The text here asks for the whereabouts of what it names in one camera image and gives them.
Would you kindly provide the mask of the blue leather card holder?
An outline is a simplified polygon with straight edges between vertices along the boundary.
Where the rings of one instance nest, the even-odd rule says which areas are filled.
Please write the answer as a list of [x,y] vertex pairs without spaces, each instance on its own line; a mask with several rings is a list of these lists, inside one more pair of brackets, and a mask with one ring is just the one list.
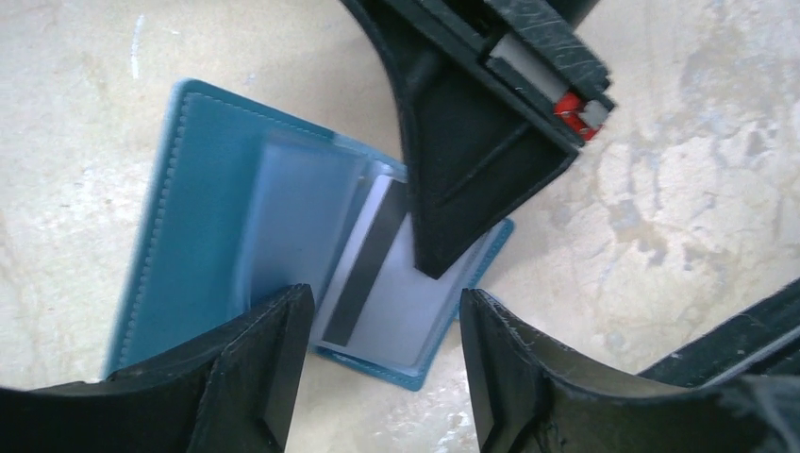
[[[165,113],[121,307],[108,349],[113,372],[144,361],[308,284],[315,322],[354,224],[378,176],[407,182],[405,166],[372,147],[196,79],[177,83]],[[415,372],[319,347],[368,376],[421,389],[461,293],[509,239],[502,220],[475,274]]]

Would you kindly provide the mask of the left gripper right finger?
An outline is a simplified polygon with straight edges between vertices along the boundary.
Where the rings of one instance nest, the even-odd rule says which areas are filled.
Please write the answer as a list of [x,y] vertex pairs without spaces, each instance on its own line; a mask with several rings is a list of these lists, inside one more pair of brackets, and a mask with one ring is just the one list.
[[799,379],[686,388],[595,361],[466,290],[460,330],[483,452],[795,452]]

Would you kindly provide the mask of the white card magnetic stripe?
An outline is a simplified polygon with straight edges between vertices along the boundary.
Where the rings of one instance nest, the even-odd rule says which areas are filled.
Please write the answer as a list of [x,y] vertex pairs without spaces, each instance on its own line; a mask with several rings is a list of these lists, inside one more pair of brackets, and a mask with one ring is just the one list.
[[378,176],[318,311],[316,345],[415,372],[494,237],[483,235],[441,277],[427,276],[415,266],[406,185]]

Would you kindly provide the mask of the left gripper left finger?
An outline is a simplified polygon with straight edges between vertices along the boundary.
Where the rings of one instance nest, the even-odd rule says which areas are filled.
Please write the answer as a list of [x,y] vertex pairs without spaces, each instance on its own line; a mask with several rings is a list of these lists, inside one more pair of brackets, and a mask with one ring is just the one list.
[[307,284],[97,382],[1,392],[5,452],[281,452],[315,304]]

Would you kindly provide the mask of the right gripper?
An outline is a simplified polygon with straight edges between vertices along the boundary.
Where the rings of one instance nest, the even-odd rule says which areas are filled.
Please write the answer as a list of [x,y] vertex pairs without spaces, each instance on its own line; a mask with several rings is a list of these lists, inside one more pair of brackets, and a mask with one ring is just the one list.
[[441,277],[575,161],[615,104],[595,1],[349,1],[398,113],[414,257]]

